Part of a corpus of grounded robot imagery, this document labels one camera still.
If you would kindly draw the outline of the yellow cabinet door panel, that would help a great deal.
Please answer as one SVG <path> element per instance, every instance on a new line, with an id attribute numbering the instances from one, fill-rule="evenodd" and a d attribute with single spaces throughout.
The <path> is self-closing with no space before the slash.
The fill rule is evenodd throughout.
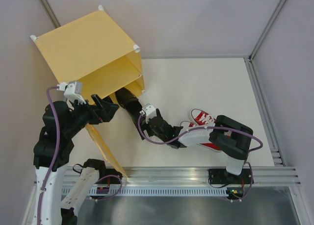
<path id="1" fill-rule="evenodd" d="M 85 129 L 89 133 L 91 139 L 95 142 L 95 144 L 98 146 L 102 156 L 104 159 L 118 172 L 120 172 L 123 176 L 128 178 L 125 170 L 123 167 L 119 164 L 117 159 L 112 154 L 110 148 L 106 145 L 103 138 L 99 134 L 99 132 L 93 127 L 93 125 L 87 124 L 85 126 Z"/>

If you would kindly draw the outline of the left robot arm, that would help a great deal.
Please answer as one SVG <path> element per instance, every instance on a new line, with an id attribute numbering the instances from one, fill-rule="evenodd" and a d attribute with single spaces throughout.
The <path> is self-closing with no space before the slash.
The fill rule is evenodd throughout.
<path id="1" fill-rule="evenodd" d="M 109 176 L 105 162 L 88 159 L 82 166 L 78 181 L 63 199 L 63 178 L 74 148 L 72 138 L 87 125 L 109 122 L 119 106 L 110 97 L 91 96 L 95 104 L 78 101 L 69 107 L 65 101 L 50 101 L 43 115 L 44 126 L 34 146 L 37 191 L 34 225 L 75 225 L 78 213 L 91 187 Z"/>

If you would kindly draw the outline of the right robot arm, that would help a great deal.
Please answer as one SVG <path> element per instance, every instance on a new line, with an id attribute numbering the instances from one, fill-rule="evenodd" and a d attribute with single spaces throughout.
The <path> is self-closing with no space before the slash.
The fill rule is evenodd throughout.
<path id="1" fill-rule="evenodd" d="M 142 138 L 156 145 L 175 149 L 196 144 L 212 143 L 227 155 L 224 178 L 236 183 L 242 177 L 242 168 L 248 159 L 253 130 L 225 115 L 219 115 L 212 124 L 195 127 L 171 126 L 159 110 L 141 110 L 136 126 Z"/>

